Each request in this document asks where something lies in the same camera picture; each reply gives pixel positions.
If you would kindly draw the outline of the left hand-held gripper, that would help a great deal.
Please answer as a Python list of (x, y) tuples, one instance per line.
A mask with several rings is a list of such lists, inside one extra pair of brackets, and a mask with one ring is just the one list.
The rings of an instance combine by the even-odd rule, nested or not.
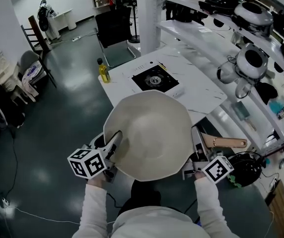
[(121, 131), (117, 131), (105, 145), (103, 132), (98, 134), (89, 145), (83, 145), (67, 157), (73, 173), (80, 178), (93, 179), (103, 174), (107, 182), (112, 183), (117, 168), (111, 157), (119, 148), (123, 139)]

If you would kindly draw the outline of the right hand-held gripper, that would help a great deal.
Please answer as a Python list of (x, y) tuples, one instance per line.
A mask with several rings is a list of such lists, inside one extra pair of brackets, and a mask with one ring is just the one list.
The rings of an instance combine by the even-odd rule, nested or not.
[(181, 169), (183, 180), (196, 173), (203, 173), (210, 181), (218, 183), (234, 170), (223, 151), (208, 152), (202, 133), (196, 126), (191, 128), (191, 136), (194, 154)]

